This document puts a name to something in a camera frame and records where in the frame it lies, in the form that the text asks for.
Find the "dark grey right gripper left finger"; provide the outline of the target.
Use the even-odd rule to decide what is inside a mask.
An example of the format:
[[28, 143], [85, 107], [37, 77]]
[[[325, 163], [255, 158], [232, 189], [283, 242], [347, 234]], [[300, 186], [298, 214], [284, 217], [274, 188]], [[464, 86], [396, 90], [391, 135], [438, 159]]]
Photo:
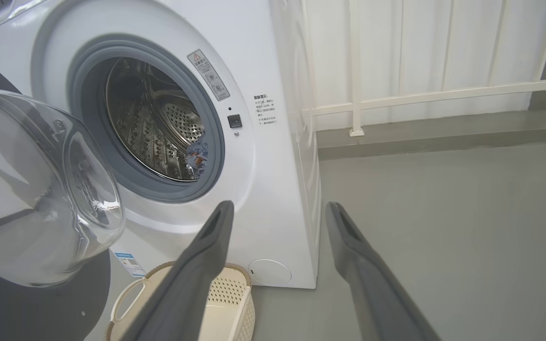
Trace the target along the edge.
[[123, 334], [123, 341], [196, 341], [211, 281], [225, 267], [234, 218], [220, 202]]

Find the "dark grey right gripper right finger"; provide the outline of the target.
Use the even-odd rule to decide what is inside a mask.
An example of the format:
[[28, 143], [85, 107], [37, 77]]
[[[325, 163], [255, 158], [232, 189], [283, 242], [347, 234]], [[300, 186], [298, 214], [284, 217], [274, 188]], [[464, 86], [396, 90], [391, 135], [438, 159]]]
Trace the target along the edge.
[[326, 205], [335, 268], [349, 284], [364, 341], [439, 341], [440, 337], [346, 209]]

